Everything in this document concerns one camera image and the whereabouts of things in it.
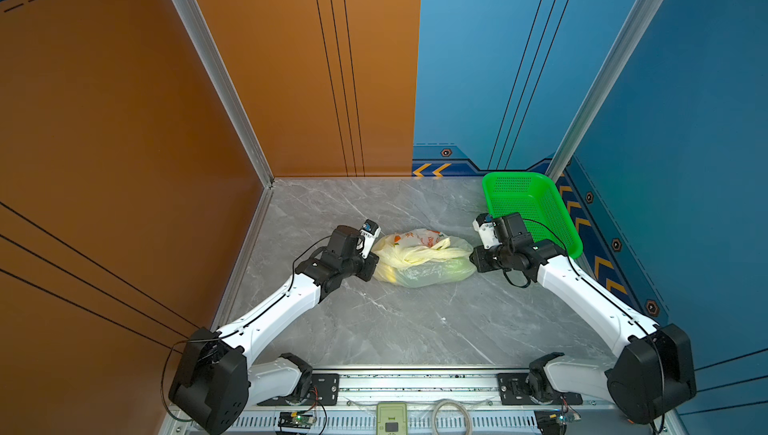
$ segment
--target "green plastic basket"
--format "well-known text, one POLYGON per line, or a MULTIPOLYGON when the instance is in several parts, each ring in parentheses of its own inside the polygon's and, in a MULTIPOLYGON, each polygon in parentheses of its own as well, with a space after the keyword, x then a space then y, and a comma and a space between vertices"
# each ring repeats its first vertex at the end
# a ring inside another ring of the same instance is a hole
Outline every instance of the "green plastic basket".
MULTIPOLYGON (((518 212, 524 219, 536 220, 552 229, 565 243, 563 248, 571 258, 581 256, 584 250, 581 238, 557 187, 549 177, 532 171, 497 171, 483 177, 482 187, 488 212, 494 219, 518 212)), ((561 245, 549 230, 538 223, 526 221, 525 226, 534 241, 547 238, 561 245)))

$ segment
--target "plastic bag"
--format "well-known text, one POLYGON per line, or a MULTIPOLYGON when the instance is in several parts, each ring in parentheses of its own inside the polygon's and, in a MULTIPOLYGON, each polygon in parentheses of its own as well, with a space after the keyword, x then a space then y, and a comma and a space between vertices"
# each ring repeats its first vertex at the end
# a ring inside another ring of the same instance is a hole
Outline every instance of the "plastic bag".
POLYGON ((373 277, 408 288, 462 281, 476 270, 466 240, 434 230, 387 235, 371 251, 379 255, 373 277))

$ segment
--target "gray marble tile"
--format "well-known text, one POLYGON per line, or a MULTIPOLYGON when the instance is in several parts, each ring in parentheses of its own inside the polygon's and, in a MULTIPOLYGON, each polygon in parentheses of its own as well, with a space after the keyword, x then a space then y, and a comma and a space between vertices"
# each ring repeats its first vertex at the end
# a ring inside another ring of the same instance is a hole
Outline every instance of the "gray marble tile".
MULTIPOLYGON (((232 319, 280 286, 293 259, 337 225, 359 227, 372 219, 383 234, 435 229, 474 246, 480 239, 472 220, 487 210, 480 178, 279 179, 273 190, 232 319)), ((564 302, 537 285, 512 287, 500 272, 416 289, 348 278, 285 329, 260 360, 288 351, 315 366, 527 366, 552 351, 612 357, 564 302)))

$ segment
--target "orange chevron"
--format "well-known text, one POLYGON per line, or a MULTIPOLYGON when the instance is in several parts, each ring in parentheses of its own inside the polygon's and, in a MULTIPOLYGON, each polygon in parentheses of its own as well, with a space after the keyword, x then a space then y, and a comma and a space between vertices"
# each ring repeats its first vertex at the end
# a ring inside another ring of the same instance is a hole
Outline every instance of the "orange chevron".
POLYGON ((619 290, 624 295, 627 294, 627 289, 626 288, 624 288, 622 285, 616 283, 615 281, 611 280, 610 278, 606 279, 605 287, 608 288, 608 291, 610 291, 611 288, 615 288, 616 290, 619 290))
POLYGON ((577 231, 577 232, 578 232, 578 228, 579 228, 581 225, 587 225, 588 227, 591 227, 591 226, 592 226, 592 224, 589 222, 589 220, 580 219, 579 217, 576 217, 576 223, 575 223, 575 225, 576 225, 576 231, 577 231))
POLYGON ((614 269, 614 265, 610 263, 608 260, 606 260, 605 258, 595 257, 594 258, 594 279, 597 281, 600 281, 600 265, 608 267, 611 270, 614 269))
POLYGON ((431 165, 431 163, 423 164, 422 166, 418 167, 415 171, 413 171, 413 174, 416 175, 417 177, 423 177, 424 175, 422 175, 422 170, 424 168, 427 168, 429 165, 431 165))
POLYGON ((571 214, 571 208, 581 208, 581 205, 577 201, 569 201, 565 205, 568 207, 568 214, 571 214))
POLYGON ((443 175, 440 172, 445 170, 449 166, 451 166, 451 164, 450 163, 446 163, 443 166, 441 166, 440 168, 438 168, 436 171, 433 171, 432 174, 434 174, 436 177, 442 177, 443 175))

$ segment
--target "robotic arm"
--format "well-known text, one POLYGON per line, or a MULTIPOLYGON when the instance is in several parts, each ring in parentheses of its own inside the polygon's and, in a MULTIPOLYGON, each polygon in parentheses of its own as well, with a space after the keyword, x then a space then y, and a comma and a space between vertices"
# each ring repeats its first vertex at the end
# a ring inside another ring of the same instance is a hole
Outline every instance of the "robotic arm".
POLYGON ((598 332, 615 365, 550 353, 530 365, 528 385, 542 403, 569 391, 612 400, 635 423, 651 423, 696 395, 690 339, 675 325, 659 327, 571 262, 550 240, 533 241, 522 216, 479 215, 472 226, 483 246, 470 259, 478 271, 517 270, 560 297, 598 332))
POLYGON ((344 278, 369 281, 379 260, 370 253, 380 233, 340 225, 327 247, 299 263, 294 274, 259 306, 216 333, 197 330, 184 348, 168 398, 211 435, 225 431, 240 413, 272 397, 303 401, 312 367, 292 353, 253 365, 259 353, 299 315, 322 302, 344 278))

